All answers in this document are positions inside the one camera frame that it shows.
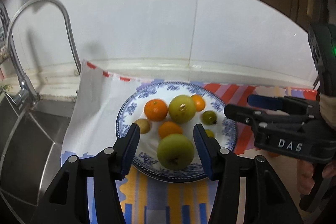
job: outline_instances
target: finger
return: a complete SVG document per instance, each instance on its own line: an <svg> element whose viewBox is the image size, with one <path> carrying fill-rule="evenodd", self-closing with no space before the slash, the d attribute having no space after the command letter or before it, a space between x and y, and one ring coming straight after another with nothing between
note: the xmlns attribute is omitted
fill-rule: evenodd
<svg viewBox="0 0 336 224"><path fill-rule="evenodd" d="M314 175L314 166L304 160L298 160L296 165L296 175L312 178Z"/></svg>
<svg viewBox="0 0 336 224"><path fill-rule="evenodd" d="M299 192L300 190L304 190L305 192L309 192L312 190L312 188L315 185L315 181L312 178L307 178L304 176L299 176L297 179L297 188Z"/></svg>
<svg viewBox="0 0 336 224"><path fill-rule="evenodd" d="M323 172L322 172L322 177L324 179L329 179L333 176L336 176L336 162L330 162L328 163L324 169L323 169Z"/></svg>

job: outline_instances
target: plate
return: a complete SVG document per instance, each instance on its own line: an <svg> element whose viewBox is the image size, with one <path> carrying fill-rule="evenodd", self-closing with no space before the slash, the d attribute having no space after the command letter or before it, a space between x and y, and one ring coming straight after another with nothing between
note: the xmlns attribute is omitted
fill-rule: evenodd
<svg viewBox="0 0 336 224"><path fill-rule="evenodd" d="M127 99L121 107L116 123L117 138L124 137L131 124L139 118L146 118L143 108L152 99L161 99L167 106L170 101L178 95L199 94L206 102L205 109L213 110L217 113L217 124L212 126L203 125L205 129L211 129L221 147L234 150L237 140L236 123L227 119L224 115L224 102L212 92L200 87L199 85L185 82L160 82L150 84ZM201 122L202 112L196 112L194 118L181 124L183 135L189 138L194 145L194 160L183 170L169 170L164 168L158 161L156 148L161 138L158 135L158 128L164 121L170 121L169 114L161 122L151 122L151 130L140 135L140 141L133 159L133 165L146 175L165 182L193 182L204 179L206 174L203 172L202 164L198 156L193 138L194 125Z"/></svg>

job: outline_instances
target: sink basin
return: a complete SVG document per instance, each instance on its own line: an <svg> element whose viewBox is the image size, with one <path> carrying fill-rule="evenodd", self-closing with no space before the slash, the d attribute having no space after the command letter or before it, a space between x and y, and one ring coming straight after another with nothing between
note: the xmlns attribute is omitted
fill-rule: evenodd
<svg viewBox="0 0 336 224"><path fill-rule="evenodd" d="M0 222L29 223L60 168L75 103L41 100L34 110L0 101Z"/></svg>

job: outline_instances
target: white tile wall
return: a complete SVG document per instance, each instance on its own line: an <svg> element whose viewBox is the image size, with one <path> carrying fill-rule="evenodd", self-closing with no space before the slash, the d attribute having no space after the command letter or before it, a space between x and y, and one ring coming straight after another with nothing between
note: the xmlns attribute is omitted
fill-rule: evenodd
<svg viewBox="0 0 336 224"><path fill-rule="evenodd" d="M307 38L258 0L198 0L190 64L238 65L314 81Z"/></svg>
<svg viewBox="0 0 336 224"><path fill-rule="evenodd" d="M10 17L24 2L3 1ZM307 86L316 77L307 34L258 0L61 1L81 59L126 70L143 60L140 67L168 67L170 74L176 67L193 80L229 75L230 82ZM25 10L13 35L24 69L70 64L73 72L64 21L53 5Z"/></svg>

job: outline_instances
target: small green fruit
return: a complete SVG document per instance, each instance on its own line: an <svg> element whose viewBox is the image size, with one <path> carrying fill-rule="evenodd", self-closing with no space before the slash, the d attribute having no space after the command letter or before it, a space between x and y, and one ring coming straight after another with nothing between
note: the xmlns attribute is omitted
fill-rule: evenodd
<svg viewBox="0 0 336 224"><path fill-rule="evenodd" d="M194 159L193 143L181 134L171 134L159 142L157 159L170 170L186 168Z"/></svg>
<svg viewBox="0 0 336 224"><path fill-rule="evenodd" d="M212 110L207 110L202 113L202 122L208 126L217 124L217 114Z"/></svg>
<svg viewBox="0 0 336 224"><path fill-rule="evenodd" d="M151 125L146 119L137 119L134 123L140 127L140 134L148 133L151 130Z"/></svg>
<svg viewBox="0 0 336 224"><path fill-rule="evenodd" d="M205 133L208 135L209 138L215 137L215 134L210 129L206 129Z"/></svg>
<svg viewBox="0 0 336 224"><path fill-rule="evenodd" d="M187 95L176 96L169 104L169 115L174 122L190 121L196 113L196 106L192 98Z"/></svg>

